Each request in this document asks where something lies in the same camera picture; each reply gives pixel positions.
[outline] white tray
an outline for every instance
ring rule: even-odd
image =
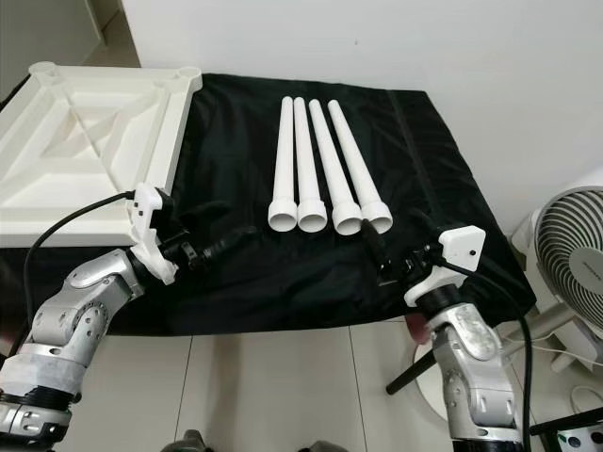
[[[201,70],[34,64],[0,112],[0,248],[145,181],[171,190]],[[76,219],[44,246],[132,245],[126,202]]]

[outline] electric fan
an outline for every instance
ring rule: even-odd
[[[603,169],[535,211],[512,242],[526,254],[526,276],[537,297],[532,336],[554,331],[568,351],[603,363]],[[572,361],[562,354],[551,367],[560,371]],[[601,366],[582,363],[603,377]]]

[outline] floor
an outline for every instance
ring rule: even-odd
[[[105,32],[106,46],[87,64],[138,66],[123,14]],[[217,452],[295,452],[316,440],[350,452],[451,451],[446,422],[415,383],[394,396],[384,391],[414,348],[403,319],[320,331],[107,337],[56,451],[158,451],[188,428]],[[517,353],[507,366],[519,401],[522,359]],[[551,359],[535,351],[532,423],[572,413],[575,385],[603,393],[579,363],[554,374]],[[543,450],[536,438],[532,450]]]

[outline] cable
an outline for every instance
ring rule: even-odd
[[[592,393],[596,398],[598,398],[600,402],[603,402],[603,395],[599,393],[595,388],[591,388],[590,386],[585,386],[583,384],[574,386],[572,388],[572,391],[569,393],[569,403],[572,405],[572,411],[574,412],[574,414],[579,414],[582,412],[582,410],[578,408],[578,404],[576,403],[576,393],[579,390],[588,391],[589,393]]]
[[[29,277],[29,269],[31,268],[31,260],[32,260],[34,251],[37,250],[48,237],[50,237],[52,234],[54,234],[56,231],[58,231],[60,228],[65,226],[67,223],[69,223],[73,219],[81,217],[82,215],[87,214],[88,212],[91,212],[92,210],[98,209],[99,207],[102,207],[104,205],[107,205],[114,201],[122,200],[122,199],[133,200],[134,199],[134,191],[124,191],[123,193],[119,193],[117,195],[110,196],[108,198],[105,198],[103,200],[100,200],[98,202],[95,202],[93,204],[90,204],[82,209],[79,209],[79,210],[73,212],[72,214],[57,221],[50,228],[48,228],[42,235],[40,235],[40,237],[38,237],[38,240],[36,240],[34,242],[34,244],[31,246],[31,248],[27,252],[27,255],[25,257],[25,262],[23,265],[23,286],[24,286],[24,291],[25,291],[25,307],[27,309],[27,326],[29,327],[30,330],[31,330],[31,327],[32,327],[33,321],[34,321],[34,313],[35,313],[34,308],[36,307],[36,305],[34,303],[33,291],[31,290],[31,278]]]
[[[461,266],[455,266],[454,264],[449,263],[443,257],[436,257],[433,259],[433,262],[438,266],[443,266],[450,270],[456,271],[457,273],[461,273],[462,275],[465,275],[469,278],[474,278],[476,280],[479,280],[483,283],[490,285],[491,287],[494,287],[500,294],[502,294],[502,296],[505,299],[507,299],[509,301],[509,304],[515,311],[515,317],[517,318],[517,321],[519,322],[519,326],[521,327],[521,331],[524,334],[524,340],[526,343],[526,355],[525,355],[526,372],[524,375],[524,406],[523,406],[523,419],[522,419],[521,434],[522,434],[524,450],[525,450],[525,452],[530,452],[531,451],[530,395],[531,395],[531,373],[532,373],[532,345],[531,345],[531,335],[530,335],[530,328],[528,327],[528,322],[526,322],[526,319],[521,314],[521,310],[519,309],[519,306],[517,305],[517,303],[511,296],[511,294],[509,294],[509,292],[507,292],[504,287],[502,287],[501,285],[492,281],[490,278],[487,278],[487,277],[481,275],[480,273],[476,273],[474,271],[467,270],[466,268],[463,268]]]
[[[555,334],[555,331],[550,332],[549,334],[547,334],[546,336],[543,337],[537,337],[536,339],[532,339],[531,342],[540,342],[540,341],[545,341],[546,339],[548,339],[550,336],[552,336],[553,334]],[[509,341],[509,342],[513,342],[515,344],[524,344],[524,341],[517,341],[515,339],[511,339],[510,337],[503,337],[503,339],[505,341]]]
[[[537,347],[537,346],[532,346],[532,348],[534,348],[536,350],[550,351],[551,353],[563,353],[565,355],[571,356],[572,358],[576,358],[577,360],[584,361],[585,363],[588,363],[588,364],[603,366],[603,363],[598,363],[596,361],[589,360],[588,358],[584,358],[583,356],[577,355],[576,353],[572,353],[571,351],[558,350],[556,348]]]

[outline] black cloth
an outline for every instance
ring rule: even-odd
[[[383,235],[394,261],[429,236],[411,221],[418,208],[440,225],[474,224],[487,232],[479,272],[504,285],[524,311],[535,299],[471,171],[429,97],[422,91],[387,91],[318,82],[207,74],[194,94],[172,196],[180,212],[204,202],[232,205],[207,225],[210,243],[238,226],[255,225],[258,238],[214,267],[202,281],[188,276],[125,306],[110,332],[203,334],[337,327],[409,312],[397,284],[378,285],[359,234],[338,235],[329,218],[316,234],[276,233],[267,223],[281,99],[337,99],[383,201],[394,217]],[[318,183],[332,206],[314,134]],[[107,249],[41,249],[34,264],[37,301],[56,292],[67,273]],[[1,250],[0,293],[23,299],[25,250]],[[467,281],[465,299],[495,325],[513,318],[504,299]]]

